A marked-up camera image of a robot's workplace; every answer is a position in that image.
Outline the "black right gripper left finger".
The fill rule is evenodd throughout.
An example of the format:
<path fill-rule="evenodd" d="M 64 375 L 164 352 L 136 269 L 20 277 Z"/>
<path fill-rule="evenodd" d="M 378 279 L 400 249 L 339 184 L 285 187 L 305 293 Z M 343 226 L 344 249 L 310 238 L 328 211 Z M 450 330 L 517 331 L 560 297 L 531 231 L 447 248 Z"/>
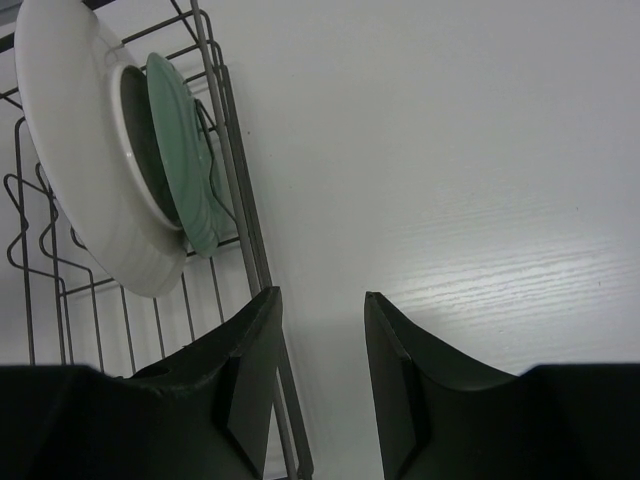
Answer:
<path fill-rule="evenodd" d="M 238 313 L 131 378 L 122 479 L 260 479 L 281 351 L 282 295 Z"/>

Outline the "small blue floral plate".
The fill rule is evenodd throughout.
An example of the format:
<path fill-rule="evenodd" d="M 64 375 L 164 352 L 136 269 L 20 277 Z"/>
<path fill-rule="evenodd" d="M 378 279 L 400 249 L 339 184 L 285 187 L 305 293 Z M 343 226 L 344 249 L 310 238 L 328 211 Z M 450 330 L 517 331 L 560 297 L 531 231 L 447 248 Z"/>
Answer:
<path fill-rule="evenodd" d="M 222 198 L 222 181 L 204 104 L 164 56 L 146 62 L 147 88 L 160 158 L 191 248 L 214 254 L 234 214 Z"/>

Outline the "white plate grey rim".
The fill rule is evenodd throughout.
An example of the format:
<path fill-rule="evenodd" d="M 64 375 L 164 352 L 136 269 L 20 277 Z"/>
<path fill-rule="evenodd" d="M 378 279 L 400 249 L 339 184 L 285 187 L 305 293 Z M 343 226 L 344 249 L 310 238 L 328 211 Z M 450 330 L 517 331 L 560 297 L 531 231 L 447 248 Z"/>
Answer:
<path fill-rule="evenodd" d="M 36 153 L 84 246 L 131 292 L 170 292 L 186 248 L 153 206 L 129 142 L 120 88 L 134 58 L 82 2 L 25 1 L 15 64 Z"/>

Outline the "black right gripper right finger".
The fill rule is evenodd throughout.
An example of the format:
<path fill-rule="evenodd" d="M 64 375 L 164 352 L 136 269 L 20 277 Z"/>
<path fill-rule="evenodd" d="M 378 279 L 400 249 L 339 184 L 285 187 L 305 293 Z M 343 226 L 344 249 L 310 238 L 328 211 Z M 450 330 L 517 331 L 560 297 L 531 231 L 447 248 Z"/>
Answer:
<path fill-rule="evenodd" d="M 365 297 L 366 347 L 387 479 L 514 479 L 530 465 L 522 393 L 414 324 L 384 295 Z"/>

